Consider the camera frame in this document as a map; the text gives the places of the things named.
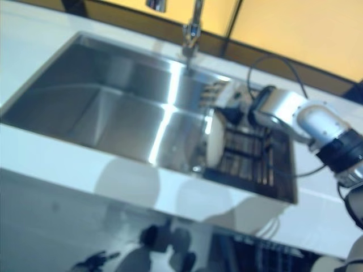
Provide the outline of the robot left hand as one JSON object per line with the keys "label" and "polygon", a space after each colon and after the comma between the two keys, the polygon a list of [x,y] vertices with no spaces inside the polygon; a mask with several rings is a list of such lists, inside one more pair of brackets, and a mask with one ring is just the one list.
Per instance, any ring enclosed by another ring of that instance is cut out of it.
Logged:
{"label": "robot left hand", "polygon": [[101,251],[93,254],[84,261],[81,261],[73,266],[73,269],[83,269],[87,271],[101,271],[101,268],[106,262],[120,256],[120,252],[107,254],[106,251]]}

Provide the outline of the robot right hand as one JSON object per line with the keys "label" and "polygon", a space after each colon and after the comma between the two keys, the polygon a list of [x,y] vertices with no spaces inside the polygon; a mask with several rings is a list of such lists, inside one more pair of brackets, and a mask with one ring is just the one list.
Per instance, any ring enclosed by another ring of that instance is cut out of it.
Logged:
{"label": "robot right hand", "polygon": [[214,107],[229,123],[238,126],[251,104],[252,97],[247,85],[231,81],[219,88]]}

